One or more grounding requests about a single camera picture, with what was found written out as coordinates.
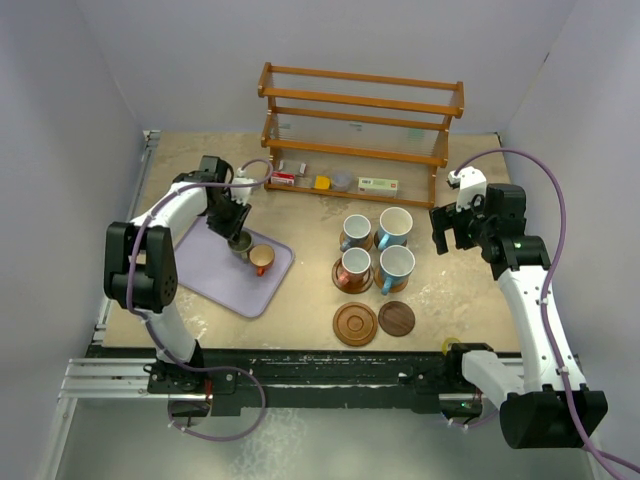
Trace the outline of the blue mug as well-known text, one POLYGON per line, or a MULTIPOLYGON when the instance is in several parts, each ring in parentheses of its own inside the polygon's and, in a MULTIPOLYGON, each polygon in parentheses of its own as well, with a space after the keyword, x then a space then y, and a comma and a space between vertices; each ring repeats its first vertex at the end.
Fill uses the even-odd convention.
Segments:
POLYGON ((413 224, 413 217, 407 210, 400 207, 389 207, 379 217, 377 234, 380 237, 383 235, 406 237, 408 240, 413 224))
POLYGON ((379 262, 383 295, 387 295, 392 288, 407 280, 416 264, 414 254, 402 245, 386 248, 380 255, 379 262))

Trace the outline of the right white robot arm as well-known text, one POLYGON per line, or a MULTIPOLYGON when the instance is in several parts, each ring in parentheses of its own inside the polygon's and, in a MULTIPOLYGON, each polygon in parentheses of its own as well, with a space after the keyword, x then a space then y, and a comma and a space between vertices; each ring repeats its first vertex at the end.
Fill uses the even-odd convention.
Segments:
POLYGON ((430 213, 437 252, 448 250, 447 230, 457 248, 480 248, 514 320, 523 373, 485 345, 455 346, 447 355, 446 383, 456 391, 477 387, 497 408, 504 439, 514 449, 584 447, 608 404, 603 392, 588 387, 570 351, 545 282, 551 271, 546 245, 525 232, 525 191, 485 181, 450 185, 456 201, 430 213))

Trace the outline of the grey cup with orange handle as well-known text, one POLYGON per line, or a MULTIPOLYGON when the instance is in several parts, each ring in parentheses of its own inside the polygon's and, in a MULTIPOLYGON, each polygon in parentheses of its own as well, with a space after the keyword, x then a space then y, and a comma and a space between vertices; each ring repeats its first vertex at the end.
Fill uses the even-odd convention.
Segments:
POLYGON ((341 257, 341 271, 337 275, 340 286, 361 281, 371 267, 369 253, 360 247, 347 249, 341 257))

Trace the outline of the brown ringed wooden saucer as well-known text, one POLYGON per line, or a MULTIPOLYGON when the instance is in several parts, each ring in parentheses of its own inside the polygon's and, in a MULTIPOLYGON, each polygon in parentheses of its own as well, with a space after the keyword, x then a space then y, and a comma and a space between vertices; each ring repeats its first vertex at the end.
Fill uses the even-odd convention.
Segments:
POLYGON ((331 279, 334 285, 344 293, 347 294, 360 294, 366 292, 372 285, 374 281, 374 272, 373 268, 370 267, 368 271, 365 273, 364 277, 356 282, 346 282, 341 284, 339 281, 339 276, 342 273, 342 263, 341 260, 338 259, 332 266, 331 271, 331 279))

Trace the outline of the dark walnut coaster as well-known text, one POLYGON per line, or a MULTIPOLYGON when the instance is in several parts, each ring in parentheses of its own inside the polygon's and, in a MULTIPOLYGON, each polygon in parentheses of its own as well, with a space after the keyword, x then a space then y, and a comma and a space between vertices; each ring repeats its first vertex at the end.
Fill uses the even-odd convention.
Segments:
POLYGON ((415 314, 405 303, 389 301, 378 312, 378 323, 384 332, 394 337, 403 337, 415 327, 415 314))
POLYGON ((406 237, 388 236, 388 235, 383 235, 382 237, 380 237, 378 234, 374 235, 374 245, 380 251, 383 251, 386 248, 389 248, 391 246, 397 246, 397 245, 406 247, 407 243, 408 243, 408 240, 406 237))

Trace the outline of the grey cup with blue handle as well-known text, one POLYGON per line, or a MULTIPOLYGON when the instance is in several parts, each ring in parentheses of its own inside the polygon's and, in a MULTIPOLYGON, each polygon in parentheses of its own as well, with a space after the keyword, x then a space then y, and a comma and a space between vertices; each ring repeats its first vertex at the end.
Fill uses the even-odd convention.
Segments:
POLYGON ((344 220, 342 232, 352 238, 366 237, 371 233, 371 223, 364 215, 353 214, 344 220))

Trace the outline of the small grey-green cup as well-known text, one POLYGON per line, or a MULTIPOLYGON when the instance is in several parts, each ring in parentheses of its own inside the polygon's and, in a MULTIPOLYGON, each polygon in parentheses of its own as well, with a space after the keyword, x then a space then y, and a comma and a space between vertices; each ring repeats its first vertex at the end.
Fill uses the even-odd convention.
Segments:
POLYGON ((253 238, 250 232, 242 230, 236 240, 228 240, 231 252, 244 262, 249 261, 249 254, 253 248, 253 238))

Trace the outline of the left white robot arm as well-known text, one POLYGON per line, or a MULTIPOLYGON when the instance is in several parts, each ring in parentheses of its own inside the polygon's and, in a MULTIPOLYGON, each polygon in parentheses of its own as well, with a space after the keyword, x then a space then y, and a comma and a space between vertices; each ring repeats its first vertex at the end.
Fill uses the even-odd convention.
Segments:
POLYGON ((149 210, 128 222, 113 222, 106 231, 105 295, 138 316, 150 334, 156 347, 151 379, 184 392, 209 387, 211 374, 176 306, 174 236, 203 217, 215 235, 239 245, 258 184, 246 169, 205 156, 198 169, 178 175, 149 210))

